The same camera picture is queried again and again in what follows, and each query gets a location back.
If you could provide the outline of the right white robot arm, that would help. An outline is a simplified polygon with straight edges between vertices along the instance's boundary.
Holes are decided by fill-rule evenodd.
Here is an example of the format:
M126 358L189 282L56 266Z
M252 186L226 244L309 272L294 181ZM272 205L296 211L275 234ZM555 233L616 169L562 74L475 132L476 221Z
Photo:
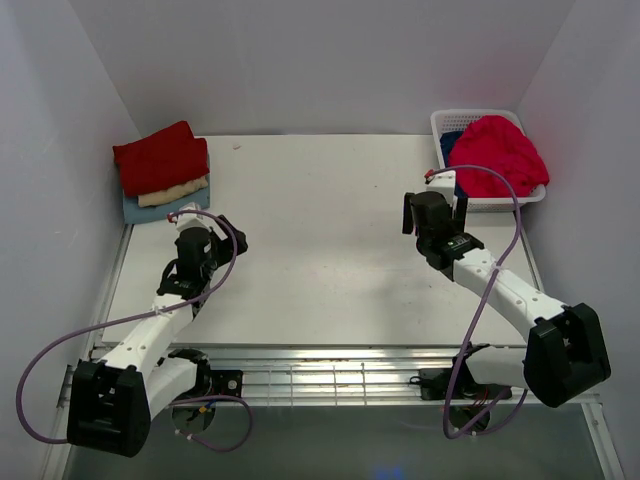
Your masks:
M464 230L465 210L435 191L404 197L402 231L416 238L427 264L506 319L526 342L523 352L464 341L450 378L457 394L480 385L528 390L556 408L606 381L611 366L599 317L585 303L569 306L508 269Z

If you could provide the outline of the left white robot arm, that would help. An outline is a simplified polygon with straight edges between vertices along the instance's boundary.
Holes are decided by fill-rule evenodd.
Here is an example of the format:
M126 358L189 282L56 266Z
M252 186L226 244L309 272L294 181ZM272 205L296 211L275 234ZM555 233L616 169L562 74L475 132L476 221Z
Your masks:
M203 401L213 390L207 356L171 350L217 284L214 273L232 268L248 249L246 235L223 215L212 227L191 208L170 215L179 235L177 256L162 272L149 317L97 361L82 361L72 377L67 440L124 457L139 453L152 420L174 402Z

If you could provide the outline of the pink t shirt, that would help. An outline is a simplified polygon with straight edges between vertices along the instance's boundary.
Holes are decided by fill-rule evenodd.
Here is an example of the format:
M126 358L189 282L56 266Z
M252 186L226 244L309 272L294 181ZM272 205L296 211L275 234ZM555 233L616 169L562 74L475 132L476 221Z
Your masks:
M457 185L469 198L528 197L550 176L533 143L510 120L488 115L463 131L449 156Z

